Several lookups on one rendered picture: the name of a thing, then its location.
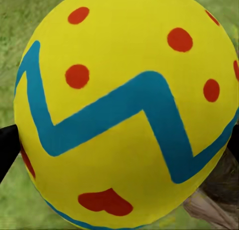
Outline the easter egg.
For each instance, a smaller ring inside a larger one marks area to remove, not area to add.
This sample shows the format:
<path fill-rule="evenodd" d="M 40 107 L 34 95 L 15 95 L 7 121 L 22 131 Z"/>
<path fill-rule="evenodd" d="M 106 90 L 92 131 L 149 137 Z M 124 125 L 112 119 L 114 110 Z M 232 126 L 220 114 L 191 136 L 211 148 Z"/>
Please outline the easter egg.
<path fill-rule="evenodd" d="M 54 212 L 135 230 L 220 163 L 239 123 L 239 59 L 195 0 L 64 0 L 23 52 L 14 119 Z"/>

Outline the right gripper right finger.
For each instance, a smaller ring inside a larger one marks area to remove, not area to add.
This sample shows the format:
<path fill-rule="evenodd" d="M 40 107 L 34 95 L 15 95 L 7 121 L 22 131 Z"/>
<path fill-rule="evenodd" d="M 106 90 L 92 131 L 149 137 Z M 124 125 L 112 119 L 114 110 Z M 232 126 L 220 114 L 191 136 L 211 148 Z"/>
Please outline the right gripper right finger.
<path fill-rule="evenodd" d="M 227 147 L 239 164 L 239 124 L 234 126 L 232 136 Z"/>

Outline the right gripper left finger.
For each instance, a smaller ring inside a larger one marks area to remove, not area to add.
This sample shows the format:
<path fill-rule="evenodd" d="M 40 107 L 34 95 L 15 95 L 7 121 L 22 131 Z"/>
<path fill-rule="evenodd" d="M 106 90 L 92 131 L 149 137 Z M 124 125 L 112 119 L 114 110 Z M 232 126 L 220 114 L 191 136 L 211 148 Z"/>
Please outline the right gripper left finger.
<path fill-rule="evenodd" d="M 0 129 L 0 183 L 21 150 L 17 125 Z"/>

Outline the wicker basket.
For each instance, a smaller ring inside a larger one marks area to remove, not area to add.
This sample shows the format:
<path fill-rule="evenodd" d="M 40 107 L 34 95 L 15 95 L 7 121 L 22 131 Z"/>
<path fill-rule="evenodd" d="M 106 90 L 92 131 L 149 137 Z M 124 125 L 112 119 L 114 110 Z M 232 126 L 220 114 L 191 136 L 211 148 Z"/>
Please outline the wicker basket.
<path fill-rule="evenodd" d="M 239 48 L 235 48 L 235 51 L 239 59 Z M 231 160 L 228 160 L 229 154 L 231 154 Z M 231 164 L 228 165 L 227 161 L 231 161 Z M 235 174 L 232 174 L 235 169 Z M 207 178 L 219 181 L 219 184 L 231 184 L 239 181 L 239 164 L 228 147 L 224 151 L 220 163 L 217 162 L 213 172 L 207 175 Z M 191 217 L 203 219 L 215 226 L 217 230 L 239 230 L 239 199 L 224 200 L 220 199 L 224 197 L 207 191 L 209 189 L 219 194 L 236 194 L 239 191 L 233 189 L 239 186 L 239 182 L 232 185 L 217 185 L 207 178 L 181 205 Z"/>

